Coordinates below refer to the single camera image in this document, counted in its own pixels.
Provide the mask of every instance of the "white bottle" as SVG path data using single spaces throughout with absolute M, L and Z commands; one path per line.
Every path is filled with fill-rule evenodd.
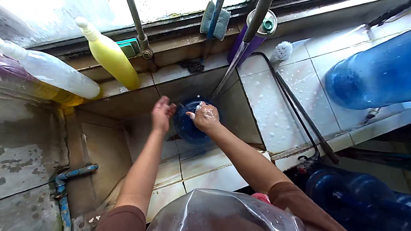
M 26 50 L 0 39 L 0 53 L 20 62 L 37 79 L 86 99 L 100 93 L 100 86 L 57 57 L 40 51 Z

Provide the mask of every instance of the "brush bristle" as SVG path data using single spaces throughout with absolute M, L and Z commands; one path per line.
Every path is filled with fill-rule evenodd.
M 278 44 L 272 52 L 270 61 L 271 63 L 280 63 L 286 61 L 291 57 L 293 52 L 293 45 L 290 42 L 283 41 Z

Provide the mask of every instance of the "window frame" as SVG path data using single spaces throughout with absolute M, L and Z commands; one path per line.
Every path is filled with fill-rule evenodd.
M 305 9 L 319 7 L 322 5 L 343 2 L 345 0 L 273 0 L 270 10 L 277 15 L 289 14 Z M 230 25 L 234 25 L 240 21 L 245 21 L 247 14 L 253 10 L 258 0 L 250 0 L 238 5 L 225 7 L 231 12 Z M 164 19 L 156 22 L 151 22 L 143 25 L 144 33 L 148 37 L 149 42 L 178 37 L 187 34 L 199 32 L 203 12 L 188 14 L 180 17 Z M 135 26 L 115 29 L 107 32 L 102 32 L 105 36 L 120 41 L 132 37 L 137 38 Z M 31 50 L 43 51 L 51 55 L 70 59 L 78 56 L 90 54 L 88 42 L 84 36 L 73 39 L 67 39 L 59 42 L 28 47 Z

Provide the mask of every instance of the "blue bowl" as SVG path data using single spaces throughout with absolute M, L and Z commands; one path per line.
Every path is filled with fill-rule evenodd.
M 188 99 L 177 107 L 174 115 L 174 127 L 177 130 L 179 137 L 191 144 L 205 144 L 210 143 L 211 139 L 204 132 L 200 131 L 193 120 L 185 113 L 190 111 L 195 113 L 196 107 L 201 101 L 208 103 L 208 99 L 202 97 L 196 97 L 194 99 Z

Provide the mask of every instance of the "purple can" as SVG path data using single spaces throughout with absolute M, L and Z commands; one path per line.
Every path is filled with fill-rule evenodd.
M 240 34 L 237 36 L 237 39 L 233 45 L 233 47 L 230 50 L 230 53 L 227 57 L 227 61 L 231 63 L 234 59 L 234 55 L 236 55 L 236 52 L 238 48 L 240 47 L 240 44 L 242 42 L 242 38 L 244 37 L 245 31 L 248 28 L 248 25 L 250 24 L 251 19 L 253 18 L 255 13 L 255 9 L 252 10 L 248 16 L 247 16 L 247 23 L 244 25 L 242 28 Z M 248 45 L 247 49 L 245 50 L 243 56 L 240 58 L 238 61 L 237 65 L 241 65 L 247 58 L 250 56 L 251 53 L 253 53 L 257 47 L 263 43 L 264 40 L 266 40 L 269 36 L 274 34 L 275 29 L 277 29 L 277 17 L 275 14 L 268 10 L 266 16 L 264 17 L 263 23 L 261 24 L 260 28 L 258 29 L 256 35 L 254 36 L 253 40 L 250 42 Z

